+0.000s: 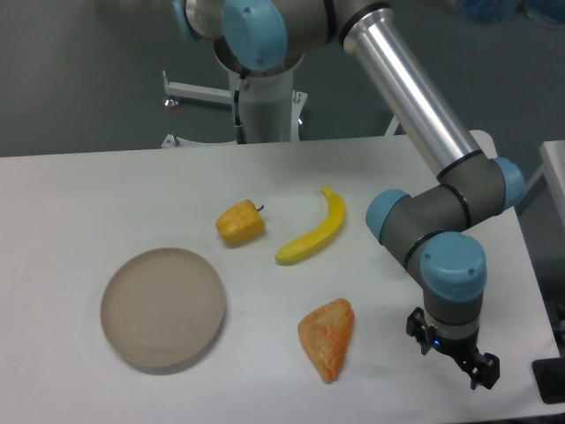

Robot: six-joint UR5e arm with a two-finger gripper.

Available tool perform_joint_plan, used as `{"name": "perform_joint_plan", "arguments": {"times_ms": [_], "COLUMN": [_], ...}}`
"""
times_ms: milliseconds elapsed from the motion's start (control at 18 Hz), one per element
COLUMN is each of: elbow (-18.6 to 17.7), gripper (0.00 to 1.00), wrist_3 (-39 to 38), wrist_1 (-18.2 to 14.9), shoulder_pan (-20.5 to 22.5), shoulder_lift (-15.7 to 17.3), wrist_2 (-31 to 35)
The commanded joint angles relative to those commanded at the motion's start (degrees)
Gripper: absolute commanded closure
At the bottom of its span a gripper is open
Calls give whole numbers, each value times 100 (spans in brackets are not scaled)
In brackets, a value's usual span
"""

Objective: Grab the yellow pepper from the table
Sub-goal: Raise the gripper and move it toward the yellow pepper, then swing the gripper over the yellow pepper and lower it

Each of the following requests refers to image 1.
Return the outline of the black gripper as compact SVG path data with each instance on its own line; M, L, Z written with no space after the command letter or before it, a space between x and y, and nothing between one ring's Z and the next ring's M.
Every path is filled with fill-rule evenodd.
M471 379L471 389L482 386L490 390L501 375L500 359L477 348L480 319L476 317L462 325L448 325L424 314L416 307L407 317L405 331L413 337L422 355L432 349L454 358L456 364Z

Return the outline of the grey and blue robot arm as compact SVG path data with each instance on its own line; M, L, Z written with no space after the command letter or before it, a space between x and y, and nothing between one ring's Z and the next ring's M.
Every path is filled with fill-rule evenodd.
M466 235L472 226L514 207L524 177L505 158L488 158L427 78L393 23L387 1L175 1L183 36L209 39L233 73L230 107L240 144L288 141L296 132L289 77L303 55L330 42L355 56L438 185L418 196L388 190L365 221L423 292L407 334L423 352L449 356L472 386L491 388L499 359L477 347L486 286L486 255Z

